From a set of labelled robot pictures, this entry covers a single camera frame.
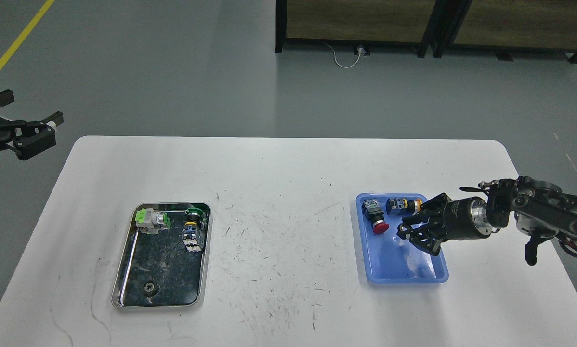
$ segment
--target gray floor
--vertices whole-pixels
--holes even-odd
[[[42,3],[0,1],[0,57]],[[66,118],[58,145],[33,160],[0,153],[0,298],[89,134],[495,139],[520,174],[577,194],[577,65],[561,55],[373,49],[343,70],[324,46],[274,46],[271,0],[56,1],[0,73],[17,98],[0,114]],[[561,259],[577,290],[577,261]]]

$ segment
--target metal tray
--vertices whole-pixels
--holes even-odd
[[[185,211],[197,207],[207,213],[205,246],[203,251],[185,250],[181,230]],[[135,225],[136,211],[152,208],[166,212],[171,228],[157,235],[139,232]],[[142,204],[134,209],[119,263],[111,302],[115,307],[187,306],[195,303],[202,292],[205,275],[205,256],[209,249],[211,231],[210,208],[202,202]],[[158,293],[148,298],[143,291],[148,281],[157,283]]]

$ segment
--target gear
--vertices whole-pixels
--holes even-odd
[[[160,286],[154,281],[148,281],[143,285],[143,295],[147,296],[147,298],[156,296],[159,290]]]

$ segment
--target table scratch mark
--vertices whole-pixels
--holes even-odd
[[[319,214],[319,213],[321,213],[321,212],[325,212],[326,210],[332,208],[333,206],[339,205],[339,204],[340,204],[340,202],[337,202],[337,203],[335,203],[335,204],[329,205],[328,207],[325,207],[324,209],[320,209],[319,211],[316,211],[316,212],[315,212],[315,215],[317,215],[317,214]]]
[[[175,337],[175,335],[177,335],[177,334],[178,334],[178,333],[175,332],[174,334],[171,335],[171,338],[169,339],[169,346],[171,345],[171,342],[173,342],[174,340],[185,340],[185,339],[187,339],[187,338],[189,338],[189,339],[194,339],[192,336],[187,336],[187,335]]]
[[[95,274],[95,279],[94,279],[94,289],[92,289],[92,297],[90,299],[90,312],[92,314],[92,318],[94,318],[95,321],[97,321],[98,323],[100,323],[100,325],[102,325],[104,327],[104,329],[106,329],[106,333],[108,334],[108,342],[111,343],[113,340],[113,337],[111,336],[111,332],[108,329],[108,326],[101,321],[100,319],[97,318],[95,312],[94,312],[94,295],[95,295],[95,288],[98,284],[98,264],[100,263],[100,259],[98,258],[98,260],[96,261],[96,267],[94,270],[94,274]]]
[[[55,325],[55,327],[57,329],[59,329],[59,331],[66,334],[66,336],[68,336],[68,339],[70,340],[70,347],[74,346],[74,343],[72,341],[72,337],[70,336],[70,334],[68,334],[68,332],[66,332],[66,330],[62,329],[62,327],[57,325],[57,322],[55,321],[55,317],[53,316],[53,309],[49,309],[49,313],[51,314],[51,320],[53,321],[53,325]]]

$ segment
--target robotic arm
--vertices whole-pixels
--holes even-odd
[[[12,90],[0,92],[0,107],[13,101]],[[11,121],[0,116],[0,151],[11,149],[20,160],[28,160],[55,145],[55,127],[63,122],[62,112],[41,121]]]
[[[451,200],[441,193],[423,203],[416,214],[404,217],[397,235],[419,250],[438,255],[445,241],[487,239],[506,227],[509,213],[514,212],[518,230],[530,236],[524,248],[529,265],[537,263],[537,246],[554,237],[566,253],[577,258],[577,196],[529,176],[478,186],[460,190],[485,193],[487,202],[477,196]]]

